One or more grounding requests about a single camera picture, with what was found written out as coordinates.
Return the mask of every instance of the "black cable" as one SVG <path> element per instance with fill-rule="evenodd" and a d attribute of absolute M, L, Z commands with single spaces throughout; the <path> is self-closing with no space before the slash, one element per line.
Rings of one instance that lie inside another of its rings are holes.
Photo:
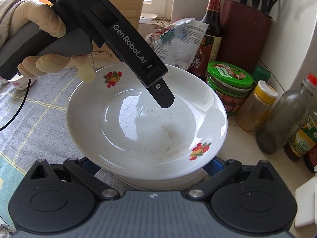
<path fill-rule="evenodd" d="M 26 92 L 25 92 L 25 95 L 24 95 L 24 99 L 23 99 L 23 101 L 22 101 L 22 103 L 21 103 L 19 109 L 17 110 L 17 112 L 15 113 L 15 115 L 10 119 L 10 121 L 8 121 L 6 125 L 4 125 L 4 126 L 2 126 L 2 127 L 0 128 L 0 131 L 2 131 L 2 130 L 4 130 L 6 127 L 8 127 L 9 124 L 12 123 L 12 121 L 17 117 L 17 115 L 18 115 L 19 112 L 21 111 L 21 109 L 22 109 L 22 107 L 23 107 L 23 105 L 24 105 L 24 103 L 25 103 L 25 101 L 26 101 L 26 97 L 28 96 L 28 92 L 29 92 L 29 89 L 30 89 L 30 86 L 31 86 L 31 81 L 32 81 L 32 79 L 29 79 L 28 87 L 27 87 L 27 89 L 26 89 Z"/>

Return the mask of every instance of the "fruit pattern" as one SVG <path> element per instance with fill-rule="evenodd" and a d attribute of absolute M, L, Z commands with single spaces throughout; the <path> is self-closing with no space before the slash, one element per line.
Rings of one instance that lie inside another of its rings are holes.
<path fill-rule="evenodd" d="M 115 86 L 116 83 L 120 80 L 122 72 L 108 72 L 107 75 L 103 76 L 105 83 L 108 84 L 107 87 Z"/>
<path fill-rule="evenodd" d="M 211 144 L 212 142 L 205 142 L 204 144 L 198 143 L 197 146 L 192 149 L 193 152 L 190 154 L 191 158 L 189 160 L 192 161 L 197 159 L 197 157 L 202 156 L 205 152 L 208 151 Z"/>

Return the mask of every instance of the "knife block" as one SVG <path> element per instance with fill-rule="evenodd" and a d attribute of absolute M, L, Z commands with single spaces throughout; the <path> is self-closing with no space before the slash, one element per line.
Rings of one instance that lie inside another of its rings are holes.
<path fill-rule="evenodd" d="M 272 19 L 250 6 L 225 0 L 220 14 L 223 37 L 217 61 L 231 63 L 252 74 Z"/>

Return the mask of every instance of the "white cutting board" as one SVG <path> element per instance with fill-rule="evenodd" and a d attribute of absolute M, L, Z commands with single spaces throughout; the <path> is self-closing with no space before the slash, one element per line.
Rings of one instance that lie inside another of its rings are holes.
<path fill-rule="evenodd" d="M 315 223 L 315 186 L 317 176 L 295 190 L 297 202 L 297 214 L 295 217 L 295 227 L 301 227 Z"/>

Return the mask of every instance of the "finger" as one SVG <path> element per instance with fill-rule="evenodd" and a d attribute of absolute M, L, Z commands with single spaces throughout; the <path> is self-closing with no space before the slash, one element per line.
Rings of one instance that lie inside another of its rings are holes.
<path fill-rule="evenodd" d="M 66 34 L 64 23 L 52 7 L 35 0 L 27 0 L 15 9 L 10 21 L 9 36 L 12 36 L 29 21 L 36 23 L 40 29 L 54 37 L 62 37 Z"/>
<path fill-rule="evenodd" d="M 47 74 L 47 72 L 42 72 L 36 67 L 36 62 L 40 56 L 29 56 L 25 58 L 22 62 L 23 68 L 34 76 L 42 76 Z"/>
<path fill-rule="evenodd" d="M 90 55 L 73 56 L 72 59 L 77 64 L 78 76 L 82 79 L 82 81 L 85 83 L 92 82 L 96 73 L 94 71 L 93 61 L 90 58 Z"/>
<path fill-rule="evenodd" d="M 43 55 L 36 61 L 36 68 L 41 72 L 57 73 L 68 65 L 70 59 L 71 57 L 57 54 Z"/>
<path fill-rule="evenodd" d="M 31 74 L 30 72 L 28 72 L 24 66 L 22 65 L 22 63 L 20 63 L 18 65 L 18 70 L 19 72 L 26 78 L 29 78 L 29 79 L 32 79 L 32 78 L 35 78 L 35 76 L 33 74 Z"/>

